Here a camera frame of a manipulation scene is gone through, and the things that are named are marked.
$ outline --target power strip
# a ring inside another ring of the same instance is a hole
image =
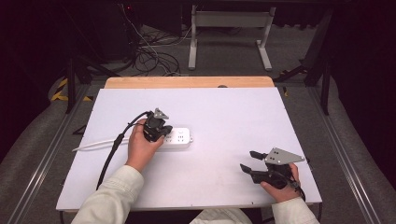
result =
[[[193,141],[190,130],[187,128],[173,128],[163,139],[159,149],[187,148]]]
[[[172,131],[165,136],[163,139],[163,145],[160,146],[159,149],[178,149],[178,148],[187,148],[190,146],[190,143],[193,141],[193,138],[190,134],[190,130],[187,128],[173,128]],[[128,144],[129,136],[122,139],[121,144]],[[91,151],[97,149],[108,148],[108,144],[113,144],[114,139],[106,140],[101,142],[96,142],[92,144],[88,144],[84,147],[78,147],[73,149],[72,151]]]

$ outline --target metal frame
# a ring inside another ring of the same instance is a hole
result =
[[[46,154],[43,156],[43,159],[33,172],[32,178],[30,179],[29,184],[27,185],[24,193],[22,194],[20,201],[12,212],[12,215],[9,218],[7,224],[22,223],[35,196],[38,193],[38,190],[43,184],[43,181],[46,178],[48,171],[50,170],[52,162],[55,160],[56,154],[58,153],[60,146],[64,140],[64,133],[69,127],[73,117],[76,115],[78,107],[84,99],[84,96],[86,95],[89,87],[89,85],[82,85],[80,88],[78,88],[75,106],[71,107],[69,113],[66,113],[64,115],[64,119],[62,120],[58,131],[56,132],[51,143],[49,144]]]
[[[332,124],[332,119],[321,111],[322,104],[319,101],[319,95],[317,91],[314,87],[308,87],[308,93],[312,101],[314,102],[324,125],[326,126],[334,154],[337,157],[338,162],[344,171],[346,180],[353,194],[355,195],[356,201],[361,209],[361,212],[364,215],[364,218],[366,219],[366,222],[381,223],[381,220],[375,211],[374,205],[372,204],[369,195],[367,194],[366,189],[363,186],[361,178],[359,177],[355,167],[353,166],[349,156],[347,155],[347,151]]]
[[[257,40],[256,43],[262,56],[265,70],[271,71],[272,65],[268,58],[265,44],[270,33],[275,11],[275,7],[271,7],[269,12],[196,11],[196,6],[192,6],[189,69],[195,69],[198,45],[196,38],[197,27],[264,27],[262,39]]]

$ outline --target person's left hand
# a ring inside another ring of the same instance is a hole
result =
[[[145,121],[145,119],[139,120],[132,130],[128,143],[128,160],[125,163],[125,165],[134,167],[140,173],[163,144],[164,139],[164,136],[161,136],[157,142],[149,142],[143,135]]]
[[[293,179],[297,181],[300,185],[299,175],[298,175],[298,167],[294,163],[289,164]],[[277,203],[283,203],[285,201],[300,197],[300,193],[296,191],[291,186],[287,185],[283,189],[276,189],[270,184],[262,181],[261,186],[267,193],[269,193],[276,200]]]

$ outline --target white table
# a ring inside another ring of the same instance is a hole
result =
[[[103,89],[80,145],[114,139],[128,122],[155,107],[170,117],[166,124],[189,128],[194,142],[187,149],[156,153],[143,173],[145,187],[133,210],[267,206],[273,199],[253,184],[239,164],[264,170],[263,161],[250,158],[249,151],[265,153],[272,147],[304,156],[274,87]],[[77,153],[57,210],[78,210],[95,191],[110,148]],[[127,147],[121,145],[105,179],[126,157]],[[296,164],[306,202],[321,202],[308,165],[305,161]]]

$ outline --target finger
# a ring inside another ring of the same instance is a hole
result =
[[[145,124],[146,120],[145,119],[140,119],[137,121],[136,125],[134,126],[134,129],[136,132],[138,133],[142,133],[143,132],[143,125]]]
[[[298,176],[298,167],[294,163],[289,164],[290,169],[291,169],[291,174],[293,175],[295,181],[299,182],[299,176]]]
[[[268,184],[265,181],[262,181],[260,185],[262,186],[263,189],[265,189],[265,191],[267,191],[271,195],[273,195],[273,193],[278,191],[278,189],[274,188],[272,185]]]
[[[161,137],[159,139],[157,139],[157,141],[152,142],[151,144],[154,145],[156,148],[160,147],[163,145],[163,139],[165,138],[164,135],[161,135]]]

